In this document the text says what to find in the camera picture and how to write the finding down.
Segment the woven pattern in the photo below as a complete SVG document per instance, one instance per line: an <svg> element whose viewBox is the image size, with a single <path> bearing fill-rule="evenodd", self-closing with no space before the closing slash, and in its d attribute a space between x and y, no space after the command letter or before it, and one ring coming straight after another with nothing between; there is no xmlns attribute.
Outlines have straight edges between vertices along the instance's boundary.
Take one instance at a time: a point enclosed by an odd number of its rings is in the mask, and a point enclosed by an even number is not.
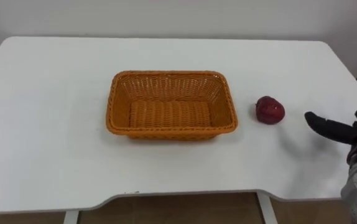
<svg viewBox="0 0 357 224"><path fill-rule="evenodd" d="M141 139L204 140L238 125L224 76L209 71L125 71L112 82L106 126Z"/></svg>

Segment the floor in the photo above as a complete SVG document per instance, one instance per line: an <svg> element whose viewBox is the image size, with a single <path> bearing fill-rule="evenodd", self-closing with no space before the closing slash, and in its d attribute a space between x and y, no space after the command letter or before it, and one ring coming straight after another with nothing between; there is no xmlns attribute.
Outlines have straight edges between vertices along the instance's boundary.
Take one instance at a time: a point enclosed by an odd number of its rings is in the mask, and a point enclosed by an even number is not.
<svg viewBox="0 0 357 224"><path fill-rule="evenodd" d="M272 200L278 224L346 224L340 201ZM0 215L0 224L62 224L64 213ZM254 193L126 197L80 213L79 224L262 224Z"/></svg>

